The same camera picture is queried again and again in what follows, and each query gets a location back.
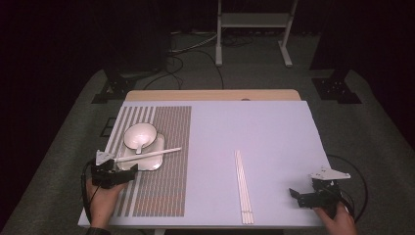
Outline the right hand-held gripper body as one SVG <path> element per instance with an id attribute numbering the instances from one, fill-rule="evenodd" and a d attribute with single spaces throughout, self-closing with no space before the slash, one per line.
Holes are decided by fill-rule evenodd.
<path id="1" fill-rule="evenodd" d="M 309 176 L 315 193 L 322 200 L 320 207 L 336 205 L 338 202 L 350 207 L 338 183 L 339 180 L 350 179 L 349 173 L 322 166 L 318 172 L 310 173 Z"/>

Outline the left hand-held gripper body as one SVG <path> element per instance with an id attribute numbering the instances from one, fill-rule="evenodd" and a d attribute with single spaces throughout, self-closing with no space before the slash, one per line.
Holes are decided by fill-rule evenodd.
<path id="1" fill-rule="evenodd" d="M 91 165 L 92 184 L 104 189 L 118 185 L 122 177 L 128 177 L 126 171 L 115 165 L 115 155 L 98 150 Z"/>

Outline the white square plate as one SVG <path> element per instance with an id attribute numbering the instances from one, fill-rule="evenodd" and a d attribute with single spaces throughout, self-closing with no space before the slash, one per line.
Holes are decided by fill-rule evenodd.
<path id="1" fill-rule="evenodd" d="M 148 154 L 156 151 L 161 151 L 164 149 L 164 136 L 162 134 L 158 134 L 156 140 L 148 147 L 144 148 L 142 150 L 143 154 Z M 135 154 L 135 151 L 132 149 L 129 149 L 127 147 L 122 147 L 121 151 L 119 152 L 120 157 L 129 157 L 133 156 Z M 139 170 L 156 170 L 158 169 L 162 164 L 163 154 L 151 156 L 148 158 L 128 161 L 128 162 L 121 162 L 118 163 L 117 166 L 121 170 L 129 170 L 134 165 L 138 166 Z"/>

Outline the bundle of white chopsticks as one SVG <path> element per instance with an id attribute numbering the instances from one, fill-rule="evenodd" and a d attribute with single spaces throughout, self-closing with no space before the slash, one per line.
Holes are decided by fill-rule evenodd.
<path id="1" fill-rule="evenodd" d="M 235 165 L 237 170 L 242 223 L 245 225 L 254 224 L 254 213 L 251 206 L 248 185 L 246 182 L 242 155 L 239 150 L 235 152 Z"/>

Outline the person's right hand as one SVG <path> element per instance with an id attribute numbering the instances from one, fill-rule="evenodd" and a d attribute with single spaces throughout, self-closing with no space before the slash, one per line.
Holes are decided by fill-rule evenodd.
<path id="1" fill-rule="evenodd" d="M 343 203 L 337 203 L 334 218 L 331 218 L 321 208 L 313 208 L 313 211 L 321 219 L 329 235 L 357 235 L 354 219 Z"/>

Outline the white spoon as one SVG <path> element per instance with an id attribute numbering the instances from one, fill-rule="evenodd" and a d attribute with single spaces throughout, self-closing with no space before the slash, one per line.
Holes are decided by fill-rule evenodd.
<path id="1" fill-rule="evenodd" d="M 136 145 L 136 155 L 139 155 L 142 152 L 142 148 L 147 145 L 150 141 L 150 137 L 148 135 L 137 135 L 135 138 L 135 145 Z"/>

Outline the white bowl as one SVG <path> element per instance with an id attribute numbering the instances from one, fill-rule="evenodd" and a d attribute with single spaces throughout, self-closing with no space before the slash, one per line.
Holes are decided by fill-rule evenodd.
<path id="1" fill-rule="evenodd" d="M 135 138 L 137 135 L 148 135 L 150 137 L 149 143 L 143 147 L 146 148 L 156 140 L 157 134 L 157 130 L 152 124 L 146 122 L 137 123 L 124 132 L 123 143 L 127 148 L 136 151 Z"/>

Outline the dark floor outlet box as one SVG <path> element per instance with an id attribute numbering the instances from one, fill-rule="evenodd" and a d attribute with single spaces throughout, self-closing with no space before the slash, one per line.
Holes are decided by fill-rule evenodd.
<path id="1" fill-rule="evenodd" d="M 113 128 L 115 126 L 115 121 L 116 118 L 115 117 L 109 117 L 104 125 L 104 127 L 101 130 L 100 136 L 101 137 L 110 137 L 111 133 L 113 131 Z"/>

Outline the white table cover sheet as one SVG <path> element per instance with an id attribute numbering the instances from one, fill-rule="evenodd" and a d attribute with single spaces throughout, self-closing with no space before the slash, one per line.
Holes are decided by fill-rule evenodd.
<path id="1" fill-rule="evenodd" d="M 311 191 L 310 173 L 329 164 L 304 101 L 147 101 L 132 107 L 191 107 L 185 213 L 118 217 L 122 228 L 301 228 L 319 218 L 289 188 Z M 242 223 L 235 165 L 239 150 L 254 224 Z"/>

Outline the striped placemat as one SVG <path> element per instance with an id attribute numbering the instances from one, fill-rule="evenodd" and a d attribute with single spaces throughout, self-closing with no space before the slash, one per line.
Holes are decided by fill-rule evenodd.
<path id="1" fill-rule="evenodd" d="M 192 108 L 123 106 L 105 150 L 119 157 L 128 127 L 147 122 L 164 136 L 163 159 L 156 170 L 139 170 L 121 193 L 118 217 L 180 217 L 185 213 Z"/>

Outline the black equipment stand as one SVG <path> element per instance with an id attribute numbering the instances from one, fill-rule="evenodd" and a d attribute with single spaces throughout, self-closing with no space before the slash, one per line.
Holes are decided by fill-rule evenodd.
<path id="1" fill-rule="evenodd" d="M 161 72 L 161 68 L 141 68 L 138 66 L 105 65 L 103 72 L 106 83 L 102 90 L 94 95 L 92 104 L 106 104 L 111 100 L 124 100 L 127 93 L 134 89 L 140 79 Z"/>

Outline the wooden table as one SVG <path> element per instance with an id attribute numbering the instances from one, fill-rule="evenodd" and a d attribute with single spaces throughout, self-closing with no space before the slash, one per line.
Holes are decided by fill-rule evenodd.
<path id="1" fill-rule="evenodd" d="M 126 101 L 300 101 L 295 89 L 133 90 Z"/>

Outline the black stand base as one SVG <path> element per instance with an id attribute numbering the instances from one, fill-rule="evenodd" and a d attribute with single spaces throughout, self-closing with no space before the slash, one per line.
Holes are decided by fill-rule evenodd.
<path id="1" fill-rule="evenodd" d="M 311 81 L 321 100 L 337 101 L 339 104 L 360 104 L 356 93 L 346 84 L 349 69 L 335 69 L 329 77 L 316 77 Z"/>

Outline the white metal stand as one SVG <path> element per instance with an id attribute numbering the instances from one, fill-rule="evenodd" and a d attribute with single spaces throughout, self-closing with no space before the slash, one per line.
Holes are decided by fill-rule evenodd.
<path id="1" fill-rule="evenodd" d="M 293 0 L 288 13 L 223 13 L 222 0 L 217 0 L 215 64 L 223 65 L 222 30 L 224 28 L 283 28 L 283 39 L 278 42 L 280 53 L 287 68 L 293 66 L 287 49 L 292 24 L 299 0 Z"/>

